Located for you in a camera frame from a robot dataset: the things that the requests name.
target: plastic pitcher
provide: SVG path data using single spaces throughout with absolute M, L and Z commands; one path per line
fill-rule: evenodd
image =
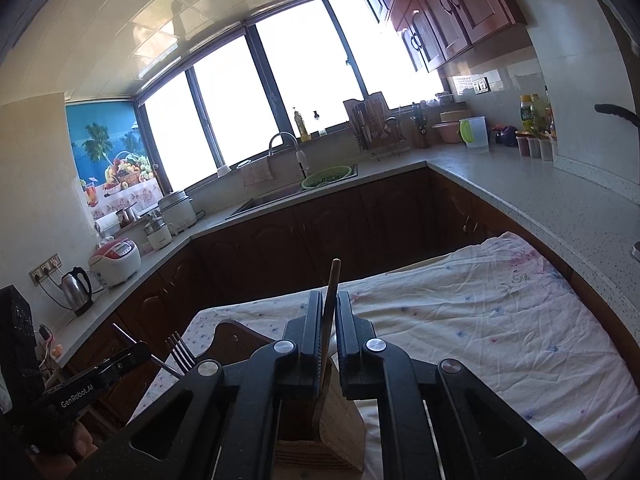
M 460 135 L 468 148 L 489 149 L 484 117 L 471 117 L 460 121 Z

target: palm tree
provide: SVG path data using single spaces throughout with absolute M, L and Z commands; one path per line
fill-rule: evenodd
M 88 124 L 85 129 L 89 132 L 91 139 L 82 143 L 89 160 L 98 162 L 101 158 L 109 160 L 107 152 L 113 149 L 113 143 L 109 140 L 109 131 L 101 124 Z
M 124 149 L 131 153 L 137 153 L 140 150 L 140 139 L 132 130 L 124 135 Z

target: white rice cooker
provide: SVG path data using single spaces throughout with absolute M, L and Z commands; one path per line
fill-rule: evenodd
M 172 224 L 177 232 L 182 232 L 197 222 L 191 199 L 184 191 L 175 191 L 158 201 L 158 209 L 167 225 Z
M 107 242 L 89 258 L 89 268 L 104 287 L 126 282 L 140 268 L 140 252 L 128 238 Z

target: sink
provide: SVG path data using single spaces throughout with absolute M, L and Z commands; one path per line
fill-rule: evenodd
M 305 192 L 305 190 L 300 187 L 300 184 L 291 184 L 287 187 L 281 187 L 276 191 L 271 191 L 270 193 L 267 193 L 265 195 L 257 196 L 247 200 L 238 209 L 231 213 L 228 218 L 239 215 L 240 213 L 244 213 L 245 211 L 255 209 L 256 207 L 260 207 L 261 205 L 270 204 L 271 202 L 276 202 L 276 200 L 282 200 L 283 198 L 294 196 L 302 192 Z

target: green basket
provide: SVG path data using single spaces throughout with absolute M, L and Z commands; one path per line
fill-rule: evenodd
M 351 176 L 353 168 L 351 166 L 334 166 L 326 170 L 318 171 L 308 176 L 302 181 L 303 189 L 315 189 L 316 187 L 326 186 L 333 182 L 337 182 L 343 178 Z

